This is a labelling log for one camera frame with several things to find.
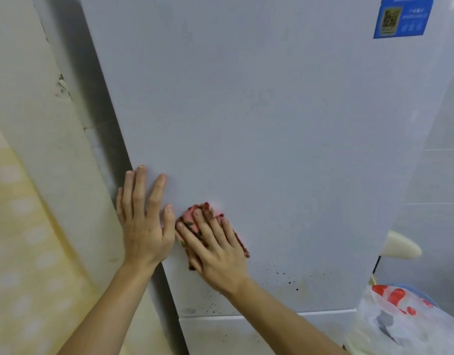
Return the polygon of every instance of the forearm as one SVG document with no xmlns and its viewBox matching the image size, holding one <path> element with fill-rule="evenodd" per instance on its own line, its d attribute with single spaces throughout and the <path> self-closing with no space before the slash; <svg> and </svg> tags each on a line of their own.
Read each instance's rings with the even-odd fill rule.
<svg viewBox="0 0 454 355">
<path fill-rule="evenodd" d="M 153 271 L 122 266 L 58 355 L 118 355 Z"/>
<path fill-rule="evenodd" d="M 251 279 L 227 298 L 277 355 L 343 353 L 337 344 Z"/>
</svg>

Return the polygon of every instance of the qr code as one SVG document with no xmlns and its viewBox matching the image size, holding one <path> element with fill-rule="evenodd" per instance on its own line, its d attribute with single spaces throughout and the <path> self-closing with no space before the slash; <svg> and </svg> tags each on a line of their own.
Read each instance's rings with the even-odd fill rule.
<svg viewBox="0 0 454 355">
<path fill-rule="evenodd" d="M 402 7 L 389 7 L 383 13 L 381 22 L 382 35 L 394 35 L 398 28 Z"/>
</svg>

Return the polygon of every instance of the pink cloth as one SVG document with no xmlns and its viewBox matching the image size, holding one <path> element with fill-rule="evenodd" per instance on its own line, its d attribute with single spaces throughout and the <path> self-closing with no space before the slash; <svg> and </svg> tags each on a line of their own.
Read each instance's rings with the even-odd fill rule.
<svg viewBox="0 0 454 355">
<path fill-rule="evenodd" d="M 194 210 L 197 208 L 201 209 L 204 213 L 211 212 L 214 217 L 217 218 L 217 221 L 220 223 L 222 218 L 224 218 L 224 215 L 220 212 L 215 211 L 208 202 L 205 202 L 203 204 L 195 204 L 192 207 L 189 207 L 178 219 L 178 221 L 183 222 L 183 224 L 188 227 L 188 229 L 204 244 L 207 246 L 205 240 L 202 238 L 202 233 L 200 232 L 196 221 L 194 219 Z M 242 246 L 243 252 L 245 254 L 246 258 L 250 257 L 250 253 L 248 252 L 247 248 L 243 245 L 242 241 L 238 237 L 237 232 L 234 231 L 235 237 L 237 238 L 238 242 Z M 181 245 L 186 248 L 186 244 L 182 239 L 179 239 Z M 189 264 L 189 270 L 195 270 L 194 267 Z"/>
</svg>

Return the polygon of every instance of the cream-colored plastic handle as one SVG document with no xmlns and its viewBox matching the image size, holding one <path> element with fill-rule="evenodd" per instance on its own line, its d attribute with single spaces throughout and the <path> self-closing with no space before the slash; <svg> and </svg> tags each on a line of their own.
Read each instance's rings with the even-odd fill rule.
<svg viewBox="0 0 454 355">
<path fill-rule="evenodd" d="M 400 259 L 414 259 L 422 255 L 419 245 L 403 234 L 390 231 L 380 256 L 390 256 Z"/>
</svg>

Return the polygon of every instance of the hand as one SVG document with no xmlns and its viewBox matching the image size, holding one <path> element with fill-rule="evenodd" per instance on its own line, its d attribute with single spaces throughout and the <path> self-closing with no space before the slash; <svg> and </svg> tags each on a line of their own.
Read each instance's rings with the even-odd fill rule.
<svg viewBox="0 0 454 355">
<path fill-rule="evenodd" d="M 212 212 L 205 212 L 205 216 L 200 209 L 194 211 L 207 247 L 183 223 L 176 227 L 187 244 L 189 262 L 207 284 L 229 298 L 249 279 L 245 254 L 226 218 L 221 226 Z"/>
<path fill-rule="evenodd" d="M 125 246 L 124 265 L 153 273 L 167 258 L 174 243 L 176 218 L 172 205 L 166 205 L 164 229 L 161 228 L 159 213 L 166 181 L 166 175 L 158 177 L 145 211 L 146 167 L 139 166 L 136 172 L 126 173 L 124 187 L 118 189 L 117 195 L 117 215 L 123 227 Z"/>
</svg>

